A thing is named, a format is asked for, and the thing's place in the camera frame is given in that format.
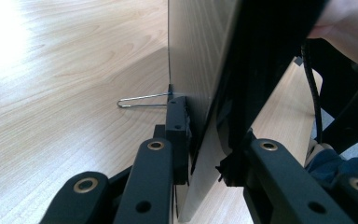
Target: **person's arm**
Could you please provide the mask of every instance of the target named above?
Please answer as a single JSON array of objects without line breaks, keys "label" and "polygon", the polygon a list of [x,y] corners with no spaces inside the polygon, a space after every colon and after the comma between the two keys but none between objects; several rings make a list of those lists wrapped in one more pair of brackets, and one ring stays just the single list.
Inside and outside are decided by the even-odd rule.
[{"label": "person's arm", "polygon": [[330,0],[309,38],[323,38],[358,63],[358,0]]}]

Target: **cable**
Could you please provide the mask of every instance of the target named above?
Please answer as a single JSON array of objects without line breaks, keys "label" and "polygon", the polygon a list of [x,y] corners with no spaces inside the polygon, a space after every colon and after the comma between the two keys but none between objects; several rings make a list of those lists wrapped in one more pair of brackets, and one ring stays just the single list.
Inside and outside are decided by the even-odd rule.
[{"label": "cable", "polygon": [[310,85],[310,93],[312,94],[313,108],[315,110],[316,121],[316,141],[322,143],[322,112],[321,112],[321,100],[319,97],[318,88],[316,87],[315,77],[313,76],[312,67],[310,65],[310,42],[306,40],[301,45],[301,55],[304,63],[304,70],[307,76],[308,84]]}]

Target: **black cable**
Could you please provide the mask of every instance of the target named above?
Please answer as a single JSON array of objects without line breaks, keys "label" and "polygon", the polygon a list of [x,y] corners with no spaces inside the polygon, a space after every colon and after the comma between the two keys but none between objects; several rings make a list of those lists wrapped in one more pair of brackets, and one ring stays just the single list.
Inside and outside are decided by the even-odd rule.
[{"label": "black cable", "polygon": [[321,112],[321,100],[319,97],[318,88],[316,87],[315,77],[313,76],[312,67],[310,65],[310,43],[306,40],[301,45],[301,54],[304,63],[304,70],[307,76],[308,84],[310,85],[310,93],[312,94],[313,108],[315,110],[316,120],[316,141],[322,143],[322,112]]}]

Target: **wooden table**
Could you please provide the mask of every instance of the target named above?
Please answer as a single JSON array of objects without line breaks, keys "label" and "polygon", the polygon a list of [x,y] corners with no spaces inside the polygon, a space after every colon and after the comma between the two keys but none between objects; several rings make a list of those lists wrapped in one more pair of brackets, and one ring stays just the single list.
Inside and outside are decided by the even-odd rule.
[{"label": "wooden table", "polygon": [[[37,223],[73,175],[113,176],[132,165],[165,109],[116,102],[167,90],[167,18],[166,0],[0,3],[0,223]],[[296,141],[305,146],[310,102],[277,101],[290,105],[290,122],[301,121]],[[241,189],[216,183],[192,223],[228,222],[252,220]]]}]

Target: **paper clip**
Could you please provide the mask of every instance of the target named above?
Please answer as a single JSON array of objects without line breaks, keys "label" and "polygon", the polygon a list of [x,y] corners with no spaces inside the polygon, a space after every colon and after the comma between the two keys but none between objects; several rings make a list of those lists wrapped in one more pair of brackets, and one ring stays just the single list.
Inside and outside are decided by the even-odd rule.
[{"label": "paper clip", "polygon": [[154,98],[154,97],[165,96],[165,95],[172,95],[172,92],[164,92],[164,93],[155,94],[155,95],[146,95],[146,96],[138,96],[138,97],[120,99],[120,100],[117,101],[117,106],[118,106],[119,108],[130,108],[130,107],[160,107],[160,106],[166,106],[166,104],[165,104],[165,105],[122,105],[122,104],[121,104],[122,102],[126,102],[126,101],[142,100],[142,99],[146,99],[146,98]]}]

